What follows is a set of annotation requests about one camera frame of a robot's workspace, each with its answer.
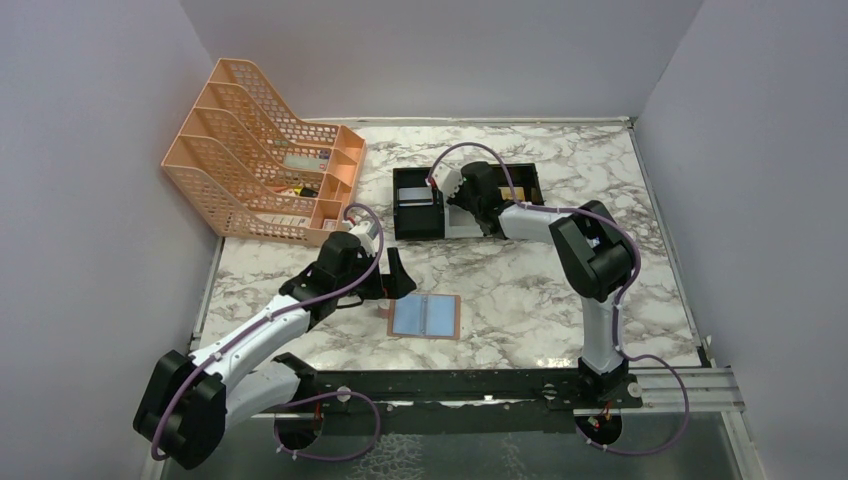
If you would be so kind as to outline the tan leather card holder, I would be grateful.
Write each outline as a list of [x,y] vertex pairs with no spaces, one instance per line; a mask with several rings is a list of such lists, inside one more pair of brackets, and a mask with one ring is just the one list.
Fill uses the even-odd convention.
[[461,299],[457,295],[409,294],[379,308],[392,337],[457,340]]

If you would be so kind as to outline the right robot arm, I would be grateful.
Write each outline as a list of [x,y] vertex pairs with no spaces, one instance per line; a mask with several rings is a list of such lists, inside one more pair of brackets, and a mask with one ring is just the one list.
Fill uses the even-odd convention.
[[485,162],[462,167],[460,179],[448,202],[469,212],[484,235],[555,248],[568,284],[581,299],[584,339],[577,393],[589,406],[604,405],[628,374],[617,304],[637,266],[632,244],[599,201],[585,203],[577,213],[519,205],[503,197],[498,175]]

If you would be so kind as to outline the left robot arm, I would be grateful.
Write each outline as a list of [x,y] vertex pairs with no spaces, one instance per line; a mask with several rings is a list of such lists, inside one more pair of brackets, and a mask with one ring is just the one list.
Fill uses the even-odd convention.
[[334,313],[341,298],[397,300],[417,287],[395,247],[380,234],[333,232],[317,259],[279,288],[268,305],[224,339],[189,354],[171,350],[155,364],[133,429],[156,461],[186,469],[203,463],[226,430],[276,403],[290,410],[313,401],[308,365],[259,365]]

